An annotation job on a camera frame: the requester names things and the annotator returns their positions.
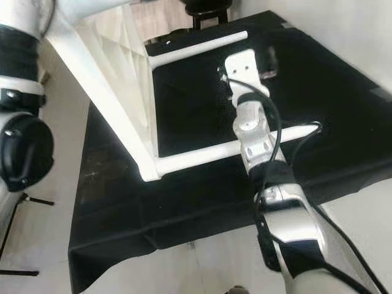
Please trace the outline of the black round stool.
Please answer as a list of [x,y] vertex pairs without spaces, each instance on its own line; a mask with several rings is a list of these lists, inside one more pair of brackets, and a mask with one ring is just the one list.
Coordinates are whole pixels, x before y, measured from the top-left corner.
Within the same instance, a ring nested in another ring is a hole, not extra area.
[[188,16],[192,16],[192,28],[198,31],[204,20],[217,18],[218,24],[228,23],[228,9],[233,0],[179,0],[184,3]]

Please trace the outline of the checkered cloth covered table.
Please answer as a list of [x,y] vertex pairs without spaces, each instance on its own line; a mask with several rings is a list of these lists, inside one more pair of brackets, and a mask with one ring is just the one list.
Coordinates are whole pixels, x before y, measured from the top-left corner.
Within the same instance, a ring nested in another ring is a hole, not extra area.
[[139,37],[143,40],[164,36],[171,31],[192,28],[192,17],[179,0],[153,0],[130,6]]

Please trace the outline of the white plastic table top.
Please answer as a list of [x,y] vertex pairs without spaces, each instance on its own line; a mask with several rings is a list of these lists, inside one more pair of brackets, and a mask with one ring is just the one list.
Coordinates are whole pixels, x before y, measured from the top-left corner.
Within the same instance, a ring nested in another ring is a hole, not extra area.
[[145,181],[193,165],[160,156],[152,67],[129,5],[81,20],[56,9],[48,42],[131,155]]

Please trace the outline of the black tablecloth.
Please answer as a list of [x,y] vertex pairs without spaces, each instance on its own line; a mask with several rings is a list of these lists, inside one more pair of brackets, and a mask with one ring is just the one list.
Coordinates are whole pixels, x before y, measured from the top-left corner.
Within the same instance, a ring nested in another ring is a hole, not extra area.
[[[319,121],[303,146],[283,143],[308,198],[324,203],[392,176],[392,103],[379,88],[313,37],[265,11],[148,45],[154,55],[247,31],[247,40],[172,62],[153,72],[159,149],[174,155],[235,139],[233,109],[217,67],[232,53],[274,47],[279,70],[264,81],[285,127]],[[252,185],[238,155],[151,182],[94,105],[90,105],[68,244],[73,294],[110,267],[157,250],[252,223]]]

